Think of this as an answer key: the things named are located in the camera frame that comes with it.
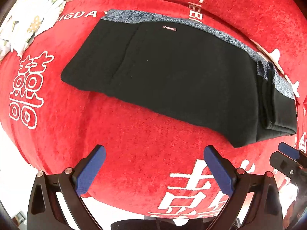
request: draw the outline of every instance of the metal screw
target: metal screw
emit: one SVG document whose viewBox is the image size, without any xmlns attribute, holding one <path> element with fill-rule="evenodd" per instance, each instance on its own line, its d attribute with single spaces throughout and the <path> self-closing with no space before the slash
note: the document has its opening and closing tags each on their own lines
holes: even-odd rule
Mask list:
<svg viewBox="0 0 307 230">
<path fill-rule="evenodd" d="M 72 168 L 67 168 L 67 169 L 65 169 L 65 174 L 70 174 L 71 172 L 73 171 L 73 169 Z"/>
<path fill-rule="evenodd" d="M 42 171 L 39 171 L 39 172 L 36 174 L 36 176 L 37 176 L 37 177 L 41 177 L 43 174 L 44 174 L 44 173 L 43 173 Z"/>
<path fill-rule="evenodd" d="M 245 173 L 245 170 L 242 169 L 242 168 L 238 168 L 237 173 L 240 174 L 240 175 L 243 175 Z"/>
<path fill-rule="evenodd" d="M 270 177 L 270 178 L 272 178 L 274 175 L 273 175 L 273 173 L 272 173 L 271 171 L 268 171 L 268 172 L 267 172 L 267 176 Z"/>
</svg>

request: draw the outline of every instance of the black clamp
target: black clamp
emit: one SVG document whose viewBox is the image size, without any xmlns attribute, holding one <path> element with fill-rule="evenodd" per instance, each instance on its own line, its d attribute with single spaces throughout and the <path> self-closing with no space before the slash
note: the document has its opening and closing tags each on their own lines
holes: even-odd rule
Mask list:
<svg viewBox="0 0 307 230">
<path fill-rule="evenodd" d="M 27 230 L 72 230 L 63 215 L 56 192 L 63 194 L 79 229 L 102 230 L 80 195 L 88 191 L 105 158 L 105 148 L 97 145 L 74 169 L 67 168 L 55 175 L 38 172 L 29 201 Z"/>
<path fill-rule="evenodd" d="M 264 175 L 248 174 L 235 168 L 210 145 L 204 159 L 228 201 L 208 230 L 230 230 L 243 206 L 247 193 L 254 192 L 248 213 L 240 226 L 242 230 L 282 230 L 282 210 L 279 193 L 272 172 Z"/>
<path fill-rule="evenodd" d="M 307 155 L 281 142 L 270 158 L 272 167 L 291 179 L 298 187 L 290 225 L 287 229 L 307 229 Z"/>
</svg>

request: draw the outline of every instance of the red blanket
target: red blanket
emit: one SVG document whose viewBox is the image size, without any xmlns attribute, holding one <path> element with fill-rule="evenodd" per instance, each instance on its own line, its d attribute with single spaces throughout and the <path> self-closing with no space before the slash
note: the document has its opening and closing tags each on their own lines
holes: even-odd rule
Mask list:
<svg viewBox="0 0 307 230">
<path fill-rule="evenodd" d="M 283 70 L 293 83 L 299 81 L 297 141 L 280 137 L 234 149 L 210 129 L 62 82 L 65 65 L 112 8 L 195 19 L 255 50 L 249 39 L 269 53 L 277 48 Z M 14 52 L 2 61 L 0 121 L 25 160 L 47 174 L 75 166 L 96 144 L 105 146 L 106 161 L 86 196 L 144 215 L 211 217 L 227 196 L 203 161 L 205 146 L 214 145 L 234 166 L 258 174 L 273 171 L 269 157 L 281 141 L 306 149 L 306 31 L 292 0 L 74 0 L 21 60 Z M 187 51 L 193 61 L 197 53 Z M 284 176 L 276 178 L 280 185 Z"/>
</svg>

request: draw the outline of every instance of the blue gripper pad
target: blue gripper pad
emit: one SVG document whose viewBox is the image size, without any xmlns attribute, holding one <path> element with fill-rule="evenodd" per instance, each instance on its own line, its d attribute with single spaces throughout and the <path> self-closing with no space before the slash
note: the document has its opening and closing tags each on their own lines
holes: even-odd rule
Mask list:
<svg viewBox="0 0 307 230">
<path fill-rule="evenodd" d="M 205 147 L 204 160 L 222 193 L 230 197 L 234 192 L 234 185 L 236 183 L 234 166 L 228 159 L 222 158 L 212 145 Z"/>
<path fill-rule="evenodd" d="M 278 145 L 278 150 L 285 154 L 286 156 L 289 156 L 293 160 L 299 159 L 300 158 L 300 152 L 294 148 L 292 148 L 290 145 L 285 144 L 284 142 L 281 142 Z"/>
<path fill-rule="evenodd" d="M 87 163 L 76 177 L 76 193 L 78 196 L 85 194 L 92 185 L 106 159 L 106 149 L 102 145 L 97 145 L 87 158 L 81 160 L 86 160 Z"/>
</svg>

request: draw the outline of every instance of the white chinese character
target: white chinese character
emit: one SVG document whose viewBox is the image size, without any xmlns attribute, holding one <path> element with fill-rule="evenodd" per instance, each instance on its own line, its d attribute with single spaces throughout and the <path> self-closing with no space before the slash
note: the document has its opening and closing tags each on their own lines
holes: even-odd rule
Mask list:
<svg viewBox="0 0 307 230">
<path fill-rule="evenodd" d="M 188 214 L 161 214 L 161 213 L 152 213 L 152 212 L 147 212 L 149 214 L 152 214 L 151 217 L 156 217 L 156 218 L 168 218 L 168 219 L 188 219 L 188 217 L 186 215 L 196 215 L 196 211 L 193 210 L 192 212 L 188 213 Z"/>
<path fill-rule="evenodd" d="M 222 193 L 222 191 L 219 191 L 217 193 L 217 196 L 213 199 L 213 201 L 211 202 L 211 204 L 209 205 L 208 208 L 214 207 L 213 211 L 215 211 L 219 207 L 219 204 L 225 203 L 227 200 L 221 201 L 221 199 L 224 197 L 224 195 L 225 194 Z"/>
<path fill-rule="evenodd" d="M 240 168 L 245 170 L 249 163 L 250 163 L 249 160 L 243 160 L 242 163 L 241 163 Z M 249 170 L 246 170 L 246 173 L 253 173 L 254 171 L 255 171 L 255 164 L 253 163 L 251 168 Z"/>
<path fill-rule="evenodd" d="M 28 55 L 21 61 L 18 74 L 13 81 L 13 91 L 10 93 L 10 113 L 11 119 L 22 123 L 29 129 L 35 129 L 37 125 L 37 115 L 35 108 L 40 108 L 44 104 L 44 99 L 37 95 L 44 81 L 42 73 L 47 68 L 47 63 L 53 61 L 54 56 L 48 55 L 47 51 L 40 56 L 31 58 Z"/>
<path fill-rule="evenodd" d="M 189 206 L 184 206 L 184 205 L 171 205 L 173 200 L 176 198 L 180 199 L 193 199 L 192 203 Z M 183 212 L 186 210 L 186 208 L 195 208 L 197 207 L 200 202 L 205 199 L 206 196 L 203 192 L 198 192 L 197 195 L 195 196 L 175 196 L 169 192 L 166 192 L 165 196 L 163 197 L 160 205 L 158 206 L 158 209 L 167 209 L 167 214 L 171 213 L 173 208 L 180 208 L 177 214 Z"/>
<path fill-rule="evenodd" d="M 303 133 L 302 137 L 300 138 L 300 142 L 298 144 L 298 149 L 306 153 L 306 143 L 307 139 L 305 139 L 306 132 Z"/>
<path fill-rule="evenodd" d="M 192 174 L 182 174 L 182 173 L 171 173 L 170 177 L 183 177 L 188 178 L 188 183 L 186 187 L 167 187 L 168 189 L 180 189 L 180 190 L 206 190 L 211 188 L 210 182 L 206 182 L 201 188 L 197 188 L 197 184 L 202 179 L 214 179 L 213 175 L 202 175 L 204 168 L 207 164 L 204 160 L 196 160 Z"/>
</svg>

